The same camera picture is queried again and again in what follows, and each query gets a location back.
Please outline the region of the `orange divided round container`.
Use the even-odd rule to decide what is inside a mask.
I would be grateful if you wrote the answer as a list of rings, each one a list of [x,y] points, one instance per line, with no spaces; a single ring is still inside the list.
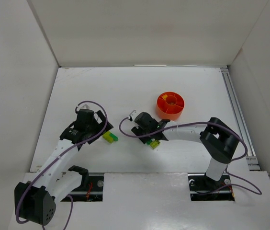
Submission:
[[[184,99],[176,92],[164,92],[156,102],[156,113],[160,119],[169,119],[176,121],[183,112],[185,106]]]

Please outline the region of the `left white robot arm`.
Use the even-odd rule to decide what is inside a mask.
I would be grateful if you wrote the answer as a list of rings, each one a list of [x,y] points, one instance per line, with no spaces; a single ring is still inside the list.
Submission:
[[[18,183],[14,189],[15,215],[20,224],[28,221],[46,226],[57,204],[77,188],[88,188],[88,169],[71,160],[84,144],[91,144],[113,126],[105,111],[81,108],[77,118],[60,135],[57,146],[31,181]]]

